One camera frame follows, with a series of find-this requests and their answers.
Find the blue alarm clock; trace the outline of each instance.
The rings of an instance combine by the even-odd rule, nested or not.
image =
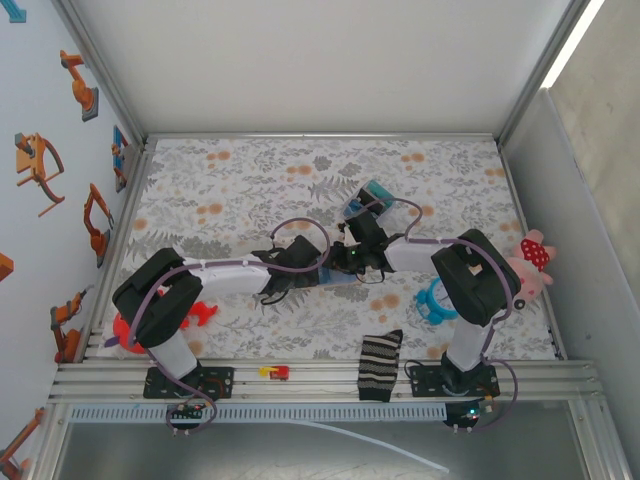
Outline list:
[[[422,306],[426,305],[429,313],[423,311]],[[453,320],[458,316],[458,312],[453,307],[447,290],[444,288],[440,278],[436,278],[428,290],[420,290],[416,295],[416,308],[418,313],[431,325],[440,325],[444,320]]]

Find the floral tablecloth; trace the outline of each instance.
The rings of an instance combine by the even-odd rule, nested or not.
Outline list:
[[[291,217],[316,219],[337,240],[345,201],[370,179],[422,206],[415,236],[456,236],[474,227],[504,255],[522,238],[505,171],[489,141],[167,139],[158,141],[149,161],[114,289],[159,248],[195,258],[238,257],[270,248],[271,229]],[[384,227],[404,231],[417,214],[396,205]],[[304,234],[322,248],[322,236],[308,223],[283,232]],[[402,328],[403,358],[439,358],[455,320],[429,325],[414,300],[432,279],[405,272],[377,285],[292,290],[274,306],[250,295],[211,298],[218,313],[183,333],[202,358],[357,359],[363,335]],[[115,314],[110,304],[103,343],[113,336]],[[541,300],[503,322],[490,353],[555,358]],[[101,346],[98,356],[133,354]]]

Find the pink stuffed toy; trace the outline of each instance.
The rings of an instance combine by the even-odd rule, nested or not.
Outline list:
[[[545,285],[551,285],[553,278],[544,273],[544,267],[555,258],[556,247],[542,246],[543,235],[539,230],[531,230],[513,249],[513,257],[507,263],[520,278],[520,292],[513,297],[513,306],[522,310],[525,305],[540,295]]]

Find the red polka dot bow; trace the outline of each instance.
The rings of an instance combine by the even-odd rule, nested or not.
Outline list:
[[[538,242],[525,238],[520,242],[520,247],[522,248],[524,259],[533,263],[539,272],[551,261],[547,251]]]

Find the striped sock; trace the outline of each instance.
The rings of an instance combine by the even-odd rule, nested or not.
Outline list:
[[[391,400],[391,391],[398,378],[398,361],[402,345],[402,330],[381,337],[365,335],[362,339],[358,391],[360,400]]]

